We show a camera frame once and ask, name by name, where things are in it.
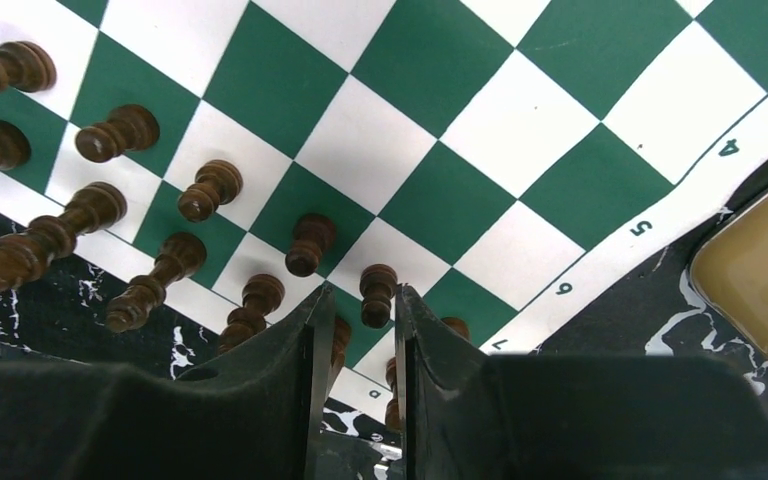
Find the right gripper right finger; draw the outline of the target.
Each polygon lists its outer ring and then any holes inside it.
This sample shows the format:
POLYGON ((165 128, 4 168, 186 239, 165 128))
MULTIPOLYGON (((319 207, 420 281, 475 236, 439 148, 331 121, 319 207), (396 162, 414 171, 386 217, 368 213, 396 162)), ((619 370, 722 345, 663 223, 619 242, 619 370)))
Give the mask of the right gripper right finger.
POLYGON ((727 363, 488 355, 395 294, 409 479, 768 479, 768 416, 727 363))

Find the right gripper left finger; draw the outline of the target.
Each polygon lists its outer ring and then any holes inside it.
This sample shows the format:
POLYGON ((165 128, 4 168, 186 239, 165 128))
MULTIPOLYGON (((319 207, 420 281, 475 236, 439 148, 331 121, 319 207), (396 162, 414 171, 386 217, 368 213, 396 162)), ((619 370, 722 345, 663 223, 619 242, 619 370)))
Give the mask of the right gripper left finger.
POLYGON ((0 360, 0 479, 311 479, 335 313, 320 286, 174 380, 0 360))

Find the brown pawn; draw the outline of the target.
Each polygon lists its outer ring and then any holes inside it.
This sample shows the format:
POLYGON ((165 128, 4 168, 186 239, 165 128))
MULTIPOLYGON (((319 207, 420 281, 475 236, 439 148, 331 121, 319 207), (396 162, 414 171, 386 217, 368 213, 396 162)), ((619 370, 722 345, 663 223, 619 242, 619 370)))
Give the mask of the brown pawn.
POLYGON ((395 270, 385 264, 373 264, 363 270, 359 290, 363 297, 361 320, 364 325, 382 329, 390 320, 397 280, 395 270))
POLYGON ((85 159, 105 163, 128 151, 146 150, 159 137, 153 114, 141 105, 126 104, 111 110, 104 121, 80 129, 75 146, 85 159))
POLYGON ((444 317, 441 322, 466 341, 471 341, 470 329, 464 320, 457 317, 444 317))
POLYGON ((236 166, 221 159, 210 160, 197 170, 194 183, 179 196, 178 211, 190 222, 202 222, 221 205, 232 202, 243 185, 236 166))
POLYGON ((292 236, 285 266, 294 276, 308 277, 316 272, 324 254, 334 244, 337 229, 327 216, 307 213, 297 220, 292 236))
POLYGON ((51 89, 56 81, 53 60, 39 45, 30 41, 0 45, 0 92, 14 88, 35 93, 51 89))

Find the brown rook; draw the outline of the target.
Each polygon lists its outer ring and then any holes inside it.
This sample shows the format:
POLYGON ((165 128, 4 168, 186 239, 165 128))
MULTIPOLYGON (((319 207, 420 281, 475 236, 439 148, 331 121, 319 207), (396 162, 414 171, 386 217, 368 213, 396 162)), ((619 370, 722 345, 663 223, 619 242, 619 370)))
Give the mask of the brown rook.
POLYGON ((341 316, 335 316, 331 352, 331 368, 339 372, 345 364, 346 350, 351 341, 352 328, 341 316))

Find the brown bishop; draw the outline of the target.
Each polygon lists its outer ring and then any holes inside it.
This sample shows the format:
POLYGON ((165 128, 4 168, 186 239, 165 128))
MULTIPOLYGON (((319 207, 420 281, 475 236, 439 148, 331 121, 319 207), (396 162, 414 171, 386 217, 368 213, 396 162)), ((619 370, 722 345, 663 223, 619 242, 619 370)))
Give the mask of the brown bishop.
POLYGON ((252 276, 242 290, 242 305, 232 310, 218 338, 222 355, 266 329, 265 316, 277 310, 284 298, 282 282, 269 274, 252 276))

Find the brown queen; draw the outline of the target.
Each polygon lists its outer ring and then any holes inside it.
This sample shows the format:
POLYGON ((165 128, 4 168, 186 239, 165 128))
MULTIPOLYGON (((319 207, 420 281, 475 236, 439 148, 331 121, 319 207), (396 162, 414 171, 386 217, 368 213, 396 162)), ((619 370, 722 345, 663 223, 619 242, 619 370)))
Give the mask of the brown queen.
POLYGON ((166 300, 168 287, 196 273, 207 259, 204 243, 195 235, 177 232, 161 244, 148 274, 133 277, 125 291, 106 308, 106 327, 114 333, 144 326, 151 311, 166 300))

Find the brown king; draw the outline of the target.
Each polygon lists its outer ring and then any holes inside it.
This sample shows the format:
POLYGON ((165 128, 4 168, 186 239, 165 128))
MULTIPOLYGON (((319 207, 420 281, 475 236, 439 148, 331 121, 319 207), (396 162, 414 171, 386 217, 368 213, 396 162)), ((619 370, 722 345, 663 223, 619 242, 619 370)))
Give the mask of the brown king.
POLYGON ((40 279, 54 260, 75 251, 80 236, 109 228, 126 213, 121 191, 97 181, 77 190, 60 215, 36 217, 24 231, 0 237, 0 292, 40 279))

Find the green white chess board mat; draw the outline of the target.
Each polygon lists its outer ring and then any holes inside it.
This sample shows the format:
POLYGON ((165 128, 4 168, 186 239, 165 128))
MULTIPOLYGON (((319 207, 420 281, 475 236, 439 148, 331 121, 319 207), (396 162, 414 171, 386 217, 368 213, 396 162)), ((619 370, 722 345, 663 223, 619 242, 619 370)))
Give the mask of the green white chess board mat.
POLYGON ((59 213, 103 181, 127 215, 78 241, 99 279, 146 273, 188 231, 208 257, 121 359, 176 377, 208 359, 244 283, 285 287, 276 322, 323 282, 353 329, 336 397, 381 418, 394 326, 359 318, 362 270, 392 267, 486 352, 529 351, 646 257, 722 213, 768 158, 768 1, 0 1, 0 45, 30 41, 57 81, 0 92, 30 161, 0 213, 59 213), (105 163, 80 129, 126 104, 160 137, 105 163), (206 162, 241 193, 194 223, 206 162), (285 266, 304 214, 336 225, 316 272, 285 266))

